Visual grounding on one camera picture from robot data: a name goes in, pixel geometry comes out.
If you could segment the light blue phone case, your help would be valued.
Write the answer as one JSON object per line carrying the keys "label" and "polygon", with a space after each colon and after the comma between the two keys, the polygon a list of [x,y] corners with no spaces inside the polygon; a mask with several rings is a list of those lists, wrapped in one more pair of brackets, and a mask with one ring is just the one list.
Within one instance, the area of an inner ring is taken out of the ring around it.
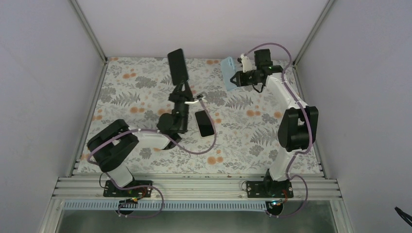
{"label": "light blue phone case", "polygon": [[223,82],[227,91],[235,89],[237,86],[230,79],[236,74],[237,67],[232,57],[227,57],[220,62]]}

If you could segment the green phone black screen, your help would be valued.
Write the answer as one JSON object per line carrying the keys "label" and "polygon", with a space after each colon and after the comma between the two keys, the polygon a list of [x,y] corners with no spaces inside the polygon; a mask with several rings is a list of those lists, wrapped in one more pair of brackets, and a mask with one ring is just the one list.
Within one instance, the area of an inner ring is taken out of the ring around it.
{"label": "green phone black screen", "polygon": [[172,84],[177,86],[189,79],[186,61],[182,49],[174,50],[167,55]]}

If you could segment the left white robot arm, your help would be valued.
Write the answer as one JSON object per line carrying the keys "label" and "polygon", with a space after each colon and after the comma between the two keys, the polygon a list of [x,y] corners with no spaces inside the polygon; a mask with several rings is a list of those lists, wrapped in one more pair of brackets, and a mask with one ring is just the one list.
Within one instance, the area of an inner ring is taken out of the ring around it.
{"label": "left white robot arm", "polygon": [[101,172],[109,177],[102,186],[104,197],[142,198],[151,195],[152,181],[135,180],[124,160],[136,146],[160,150],[174,148],[181,141],[180,135],[187,132],[188,102],[193,100],[188,82],[176,83],[169,95],[174,109],[160,116],[155,130],[132,130],[123,119],[118,119],[88,141],[90,156]]}

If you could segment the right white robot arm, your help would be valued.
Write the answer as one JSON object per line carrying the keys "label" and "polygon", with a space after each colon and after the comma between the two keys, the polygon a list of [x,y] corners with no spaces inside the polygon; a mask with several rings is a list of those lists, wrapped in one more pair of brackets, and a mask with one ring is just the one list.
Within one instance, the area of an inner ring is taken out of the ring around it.
{"label": "right white robot arm", "polygon": [[249,198],[292,198],[290,169],[299,154],[309,153],[316,137],[318,109],[308,106],[293,90],[285,76],[285,69],[273,65],[269,49],[254,52],[252,63],[242,54],[238,61],[242,70],[230,82],[237,87],[261,84],[259,92],[267,89],[280,101],[284,109],[277,131],[281,149],[262,181],[247,181]]}

